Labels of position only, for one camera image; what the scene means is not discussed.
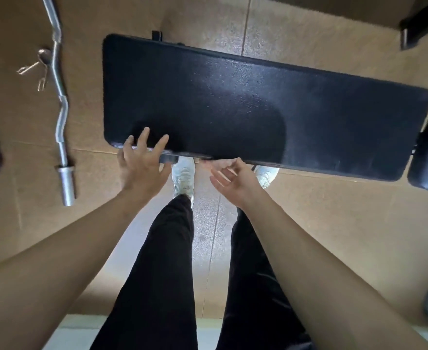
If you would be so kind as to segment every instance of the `person's left hand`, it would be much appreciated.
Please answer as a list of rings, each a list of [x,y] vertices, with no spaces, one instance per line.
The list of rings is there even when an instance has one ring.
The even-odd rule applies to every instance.
[[[165,163],[164,168],[159,171],[159,158],[169,141],[169,135],[162,136],[152,151],[147,148],[148,136],[149,128],[144,128],[138,138],[136,150],[132,148],[133,136],[128,137],[123,149],[117,154],[122,191],[128,191],[145,202],[149,202],[160,192],[172,170],[171,165]]]

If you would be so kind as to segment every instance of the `shoe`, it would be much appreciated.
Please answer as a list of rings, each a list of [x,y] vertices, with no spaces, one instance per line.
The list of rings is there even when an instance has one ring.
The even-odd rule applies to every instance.
[[[192,157],[178,157],[178,163],[172,167],[173,197],[185,194],[194,202],[194,159]]]
[[[256,166],[253,171],[263,189],[267,188],[279,173],[278,168],[266,166]]]

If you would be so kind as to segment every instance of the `floor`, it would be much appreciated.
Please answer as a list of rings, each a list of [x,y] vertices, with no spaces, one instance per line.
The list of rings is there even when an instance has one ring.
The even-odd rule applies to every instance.
[[[428,88],[428,36],[399,51],[396,30],[272,0],[56,0],[63,24],[66,128],[78,198],[62,206],[54,86],[38,93],[40,71],[16,70],[51,44],[41,0],[0,0],[0,261],[101,205],[119,189],[115,150],[103,138],[101,42],[109,33],[149,38]],[[102,272],[71,312],[106,314],[149,225],[171,198],[171,182],[129,226]],[[372,182],[282,170],[269,194],[313,237],[414,324],[428,290],[428,192],[405,177]],[[201,170],[196,176],[193,247],[197,317],[221,318],[229,237],[236,212]]]

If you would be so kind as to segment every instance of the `black pants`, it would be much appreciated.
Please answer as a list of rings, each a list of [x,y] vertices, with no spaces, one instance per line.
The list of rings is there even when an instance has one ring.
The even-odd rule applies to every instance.
[[[153,222],[98,349],[198,348],[192,275],[193,211],[179,195]],[[217,349],[311,349],[245,213],[232,230],[227,305]]]

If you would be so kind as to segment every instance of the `person's left leg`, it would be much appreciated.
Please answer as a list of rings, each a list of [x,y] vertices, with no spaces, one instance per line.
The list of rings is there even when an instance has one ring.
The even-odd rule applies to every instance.
[[[180,157],[172,176],[176,197],[153,222],[91,350],[198,348],[192,276],[194,162]]]

